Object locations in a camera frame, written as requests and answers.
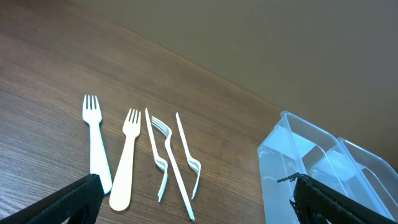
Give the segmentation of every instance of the table surface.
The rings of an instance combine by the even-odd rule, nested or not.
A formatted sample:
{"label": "table surface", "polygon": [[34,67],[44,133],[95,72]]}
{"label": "table surface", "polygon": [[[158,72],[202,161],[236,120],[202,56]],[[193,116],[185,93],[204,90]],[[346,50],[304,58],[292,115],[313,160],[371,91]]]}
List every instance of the table surface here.
{"label": "table surface", "polygon": [[[129,108],[165,122],[188,196],[187,164],[175,113],[202,170],[192,200],[196,223],[264,223],[257,147],[280,109],[215,74],[74,3],[0,1],[0,219],[90,171],[84,94],[97,95],[114,179]],[[131,204],[105,196],[97,223],[190,223],[165,138],[154,130],[169,181],[156,168],[145,119],[136,141]]]}

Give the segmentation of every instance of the fork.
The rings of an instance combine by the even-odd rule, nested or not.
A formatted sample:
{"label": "fork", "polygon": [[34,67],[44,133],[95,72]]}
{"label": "fork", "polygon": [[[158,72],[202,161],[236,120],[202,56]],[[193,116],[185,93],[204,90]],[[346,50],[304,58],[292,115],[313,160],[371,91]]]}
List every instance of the fork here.
{"label": "fork", "polygon": [[193,188],[192,198],[191,198],[191,200],[192,200],[197,192],[201,165],[200,165],[200,162],[197,161],[196,159],[192,158],[191,154],[189,153],[187,140],[185,139],[184,130],[182,129],[182,124],[181,124],[181,120],[180,120],[180,116],[178,115],[178,112],[175,114],[175,117],[177,118],[178,130],[180,131],[181,141],[182,141],[182,145],[184,146],[185,155],[187,156],[188,165],[191,167],[191,169],[193,169],[197,173],[197,176],[198,176],[195,187]]}
{"label": "fork", "polygon": [[81,115],[90,127],[90,173],[99,175],[104,193],[107,194],[112,189],[112,178],[101,137],[102,115],[97,96],[92,95],[90,99],[90,95],[85,95]]}
{"label": "fork", "polygon": [[182,181],[180,171],[178,169],[177,163],[174,159],[172,148],[170,147],[170,141],[172,138],[172,130],[164,124],[161,120],[152,117],[152,125],[155,126],[164,136],[166,136],[166,141],[164,142],[164,146],[166,148],[167,154],[169,155],[170,162],[172,163],[172,167],[174,170],[175,178],[178,183],[178,187],[180,188],[182,199],[184,200],[185,207],[187,208],[189,217],[191,221],[195,221],[195,217],[193,216],[193,211],[191,204],[189,202],[187,191],[185,190],[184,182]]}
{"label": "fork", "polygon": [[152,130],[152,126],[150,125],[150,118],[149,118],[147,108],[145,108],[145,117],[147,120],[148,134],[149,134],[150,144],[152,145],[152,152],[154,153],[155,163],[160,169],[162,169],[164,171],[162,184],[160,185],[159,193],[157,193],[157,196],[158,196],[157,202],[160,202],[160,200],[162,200],[164,189],[166,188],[166,183],[167,183],[167,176],[168,176],[167,175],[167,162],[166,162],[166,160],[160,158],[159,154],[157,153],[154,132]]}
{"label": "fork", "polygon": [[132,168],[134,158],[134,143],[141,130],[141,112],[129,110],[123,125],[126,142],[120,158],[118,170],[113,181],[113,189],[109,205],[115,211],[122,211],[130,204],[132,186]]}

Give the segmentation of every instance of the gray wall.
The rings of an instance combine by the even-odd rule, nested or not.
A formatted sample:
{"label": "gray wall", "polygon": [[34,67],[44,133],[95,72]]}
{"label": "gray wall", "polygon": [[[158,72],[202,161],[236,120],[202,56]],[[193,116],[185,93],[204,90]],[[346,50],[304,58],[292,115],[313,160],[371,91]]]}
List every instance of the gray wall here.
{"label": "gray wall", "polygon": [[398,167],[397,0],[77,2]]}

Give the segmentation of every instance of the white fork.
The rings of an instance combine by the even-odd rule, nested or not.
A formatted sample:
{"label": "white fork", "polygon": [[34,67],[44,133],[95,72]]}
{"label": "white fork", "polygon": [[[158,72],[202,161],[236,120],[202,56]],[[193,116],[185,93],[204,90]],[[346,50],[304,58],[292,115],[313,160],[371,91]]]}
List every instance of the white fork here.
{"label": "white fork", "polygon": [[181,141],[184,146],[185,155],[187,156],[188,165],[191,167],[191,169],[193,169],[197,173],[197,176],[198,176],[197,182],[196,182],[195,187],[193,188],[193,192],[192,192],[191,199],[193,199],[197,192],[197,188],[198,188],[201,165],[200,165],[200,162],[197,161],[196,159],[192,158],[191,154],[189,153],[187,140],[185,139],[184,130],[182,129],[182,124],[181,124],[181,120],[180,120],[180,116],[178,115],[178,112],[175,114],[175,117],[177,118],[178,130],[180,130]]}
{"label": "white fork", "polygon": [[181,196],[182,196],[182,199],[184,200],[185,207],[187,208],[187,211],[188,211],[191,221],[194,222],[195,217],[193,216],[193,211],[192,211],[191,204],[189,202],[187,190],[185,190],[184,182],[182,181],[180,171],[178,169],[177,163],[173,156],[172,148],[170,147],[170,140],[172,138],[172,130],[166,124],[161,122],[161,120],[159,120],[155,117],[152,117],[152,125],[155,126],[155,128],[157,128],[164,136],[166,136],[166,141],[164,142],[164,146],[166,148],[167,154],[169,155],[170,162],[172,163],[175,178],[177,180],[178,187],[180,188]]}
{"label": "white fork", "polygon": [[160,169],[162,169],[164,171],[162,184],[160,185],[159,193],[157,193],[158,202],[160,202],[160,200],[162,200],[164,189],[166,188],[166,183],[167,183],[167,176],[168,176],[167,175],[167,162],[166,162],[166,160],[162,159],[159,156],[159,154],[157,153],[154,133],[152,130],[152,125],[150,125],[150,118],[149,118],[147,108],[145,108],[145,117],[147,120],[148,134],[149,134],[150,144],[152,145],[152,152],[154,153],[155,163]]}
{"label": "white fork", "polygon": [[109,205],[115,211],[122,211],[130,204],[132,186],[132,168],[134,162],[134,143],[141,130],[141,112],[129,110],[123,125],[126,142],[120,158],[118,170],[113,181]]}
{"label": "white fork", "polygon": [[81,115],[90,126],[90,173],[99,175],[104,193],[107,194],[112,189],[112,178],[101,137],[102,115],[97,96],[91,96],[90,99],[90,95],[85,95]]}

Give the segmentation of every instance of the cream fork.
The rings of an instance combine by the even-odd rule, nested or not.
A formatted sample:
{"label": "cream fork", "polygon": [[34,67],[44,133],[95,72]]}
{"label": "cream fork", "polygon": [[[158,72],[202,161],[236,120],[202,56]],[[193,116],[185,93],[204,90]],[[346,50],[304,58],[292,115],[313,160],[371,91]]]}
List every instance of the cream fork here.
{"label": "cream fork", "polygon": [[177,119],[178,130],[180,131],[181,141],[182,141],[182,145],[184,146],[185,155],[187,156],[188,165],[191,167],[191,169],[193,169],[197,173],[197,176],[198,176],[195,187],[193,188],[192,198],[191,198],[191,200],[192,200],[197,192],[201,165],[200,165],[200,162],[197,161],[196,159],[192,158],[191,154],[189,153],[187,140],[185,139],[184,130],[182,129],[182,124],[181,124],[181,120],[180,120],[180,116],[178,115],[178,112],[175,114],[175,117]]}
{"label": "cream fork", "polygon": [[193,216],[193,211],[191,204],[189,202],[187,190],[185,190],[184,182],[182,181],[180,171],[178,169],[177,163],[174,159],[172,148],[170,147],[170,140],[172,138],[172,130],[164,124],[161,120],[152,117],[152,125],[155,126],[164,136],[166,136],[166,141],[164,142],[164,146],[166,148],[167,154],[169,155],[170,162],[172,163],[172,167],[174,170],[175,178],[178,183],[178,187],[180,188],[182,199],[184,200],[185,207],[187,208],[189,217],[191,221],[195,221],[195,217]]}
{"label": "cream fork", "polygon": [[130,204],[132,187],[132,168],[134,158],[134,143],[141,130],[141,112],[129,110],[123,125],[126,142],[120,158],[118,170],[113,181],[113,189],[109,205],[115,211],[122,211]]}
{"label": "cream fork", "polygon": [[150,144],[152,145],[152,152],[154,153],[155,163],[160,169],[164,171],[162,184],[160,185],[159,193],[157,193],[158,202],[160,202],[160,200],[162,200],[164,189],[166,188],[166,183],[167,183],[167,162],[166,160],[160,158],[159,154],[157,153],[154,132],[152,130],[152,126],[150,125],[150,118],[147,108],[145,108],[145,117],[147,120],[148,134],[149,134]]}
{"label": "cream fork", "polygon": [[99,175],[104,193],[107,194],[112,189],[112,178],[101,137],[102,115],[97,96],[85,95],[81,116],[90,127],[90,173]]}

